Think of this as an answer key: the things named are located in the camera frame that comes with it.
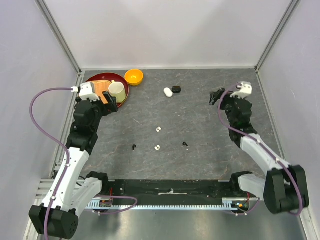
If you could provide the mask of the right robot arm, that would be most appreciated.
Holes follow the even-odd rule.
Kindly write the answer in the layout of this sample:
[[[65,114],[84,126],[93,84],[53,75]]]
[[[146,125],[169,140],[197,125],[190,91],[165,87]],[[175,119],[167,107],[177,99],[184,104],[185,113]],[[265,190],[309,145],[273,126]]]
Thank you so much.
[[[272,214],[289,213],[298,216],[310,204],[306,172],[300,165],[291,165],[277,155],[251,124],[252,104],[246,99],[250,95],[242,88],[228,91],[221,88],[210,93],[209,104],[217,104],[219,113],[225,112],[233,143],[263,171],[260,178],[250,171],[232,174],[229,191],[235,197],[245,192],[263,200]]]

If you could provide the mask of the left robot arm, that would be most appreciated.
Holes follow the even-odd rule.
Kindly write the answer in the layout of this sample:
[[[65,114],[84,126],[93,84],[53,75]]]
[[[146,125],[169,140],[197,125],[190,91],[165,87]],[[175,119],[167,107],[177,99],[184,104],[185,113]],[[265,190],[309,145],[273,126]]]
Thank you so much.
[[[76,98],[70,133],[62,165],[54,182],[40,205],[32,205],[29,217],[38,234],[70,240],[76,233],[79,218],[87,205],[98,195],[106,196],[110,191],[106,173],[91,172],[82,186],[75,189],[80,173],[89,160],[98,140],[98,128],[102,117],[118,111],[117,99],[103,92],[108,101],[103,103],[94,93]]]

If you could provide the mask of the white earbud charging case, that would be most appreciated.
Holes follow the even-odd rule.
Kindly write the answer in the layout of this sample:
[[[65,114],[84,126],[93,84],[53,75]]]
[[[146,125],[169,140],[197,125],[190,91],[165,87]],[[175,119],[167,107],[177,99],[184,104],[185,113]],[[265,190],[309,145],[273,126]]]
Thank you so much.
[[[174,95],[172,90],[170,88],[168,88],[168,87],[164,88],[163,92],[164,92],[165,96],[168,97],[168,98],[171,98]]]

